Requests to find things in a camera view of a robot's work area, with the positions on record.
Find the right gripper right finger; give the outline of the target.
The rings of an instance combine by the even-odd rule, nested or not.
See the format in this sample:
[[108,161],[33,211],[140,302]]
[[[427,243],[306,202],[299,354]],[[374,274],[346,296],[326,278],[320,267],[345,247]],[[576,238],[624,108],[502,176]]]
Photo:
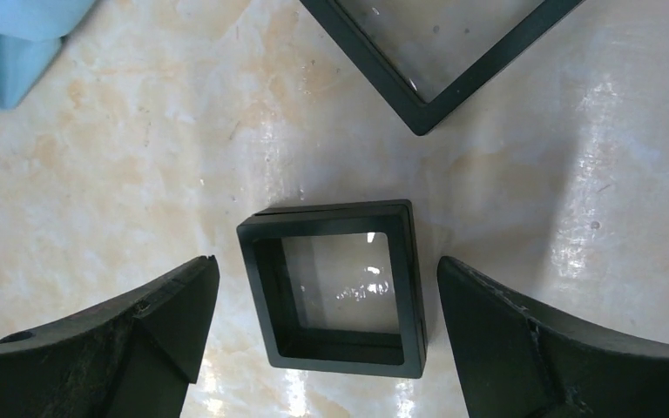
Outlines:
[[472,417],[669,417],[669,344],[602,327],[455,258],[437,268]]

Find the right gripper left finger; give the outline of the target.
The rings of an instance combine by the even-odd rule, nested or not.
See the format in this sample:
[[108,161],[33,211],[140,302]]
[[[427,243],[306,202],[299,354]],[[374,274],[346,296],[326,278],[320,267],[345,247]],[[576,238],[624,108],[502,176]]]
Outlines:
[[0,417],[176,417],[199,378],[220,284],[200,256],[0,339]]

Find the black square frame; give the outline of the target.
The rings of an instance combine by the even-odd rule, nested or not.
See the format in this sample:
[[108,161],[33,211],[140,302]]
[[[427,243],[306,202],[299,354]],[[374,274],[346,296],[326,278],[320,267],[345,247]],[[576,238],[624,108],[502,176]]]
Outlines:
[[418,136],[578,7],[577,1],[305,1]]
[[[422,377],[428,338],[409,200],[269,208],[244,220],[236,232],[273,367]],[[299,321],[284,239],[350,233],[383,233],[387,238],[399,326],[395,333],[311,328]]]

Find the light blue t-shirt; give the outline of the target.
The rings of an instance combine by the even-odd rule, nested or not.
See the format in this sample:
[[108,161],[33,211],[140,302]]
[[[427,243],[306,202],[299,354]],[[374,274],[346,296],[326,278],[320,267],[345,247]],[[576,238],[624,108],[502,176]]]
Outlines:
[[0,1],[0,111],[19,105],[94,4]]

